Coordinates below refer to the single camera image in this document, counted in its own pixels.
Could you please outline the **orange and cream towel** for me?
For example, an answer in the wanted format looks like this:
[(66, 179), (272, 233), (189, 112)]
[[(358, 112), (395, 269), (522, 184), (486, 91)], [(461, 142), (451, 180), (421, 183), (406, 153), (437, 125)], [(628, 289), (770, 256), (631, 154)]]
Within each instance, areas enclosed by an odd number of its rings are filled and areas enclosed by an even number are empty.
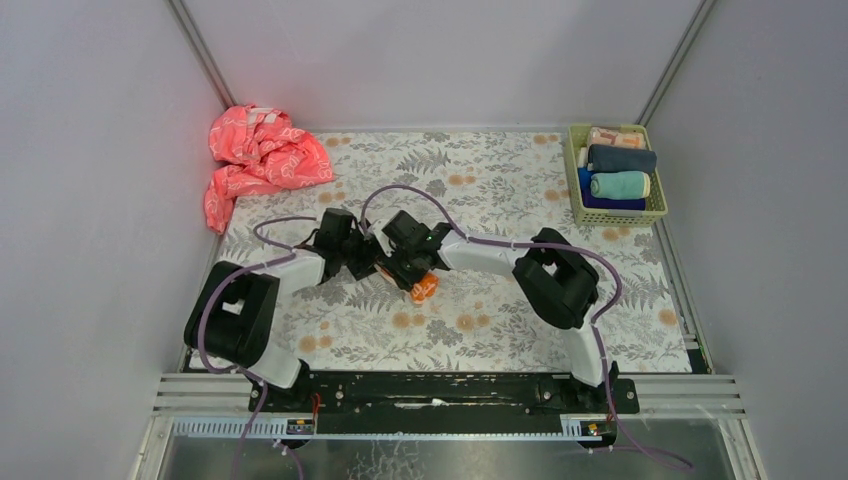
[[(395, 280), (387, 270), (382, 267), (377, 267), (377, 272), (390, 284), (400, 287), (400, 284)], [(431, 298), (439, 286), (439, 278), (433, 273), (427, 273), (420, 281), (415, 283), (410, 290), (405, 290), (410, 301), (415, 305), (423, 304), (427, 299)]]

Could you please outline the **yellow and teal towel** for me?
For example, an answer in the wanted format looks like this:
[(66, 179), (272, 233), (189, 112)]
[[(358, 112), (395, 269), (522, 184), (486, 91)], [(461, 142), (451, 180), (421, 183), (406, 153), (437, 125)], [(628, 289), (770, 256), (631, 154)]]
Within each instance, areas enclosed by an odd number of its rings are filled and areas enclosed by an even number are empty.
[(641, 171), (595, 173), (591, 193), (598, 198), (632, 200), (647, 198), (651, 193), (650, 176)]

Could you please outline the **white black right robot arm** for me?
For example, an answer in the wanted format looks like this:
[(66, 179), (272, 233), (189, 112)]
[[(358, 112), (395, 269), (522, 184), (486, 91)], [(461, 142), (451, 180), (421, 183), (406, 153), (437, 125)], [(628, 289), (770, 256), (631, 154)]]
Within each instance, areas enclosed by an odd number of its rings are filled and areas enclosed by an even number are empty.
[(557, 231), (528, 240), (463, 234), (449, 223), (430, 228), (401, 211), (365, 228), (375, 262), (400, 289), (418, 293), (434, 270), (473, 271), (516, 281), (534, 313), (565, 332), (571, 377), (592, 388), (604, 383), (600, 347), (586, 319), (597, 302), (599, 276)]

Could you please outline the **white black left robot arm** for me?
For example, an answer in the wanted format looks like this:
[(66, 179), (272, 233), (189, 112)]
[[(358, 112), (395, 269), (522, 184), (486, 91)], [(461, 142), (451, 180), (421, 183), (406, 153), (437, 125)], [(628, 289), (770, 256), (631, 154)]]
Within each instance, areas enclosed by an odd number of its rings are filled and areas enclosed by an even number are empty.
[(319, 286), (342, 268), (357, 280), (376, 272), (382, 249), (347, 210), (325, 210), (317, 228), (296, 245), (261, 232), (265, 226), (308, 219), (283, 217), (254, 228), (260, 240), (284, 251), (278, 258), (250, 266), (229, 261), (213, 265), (183, 334), (184, 343), (198, 352), (207, 370), (238, 370), (275, 388), (292, 388), (308, 366), (292, 351), (271, 343), (278, 297)]

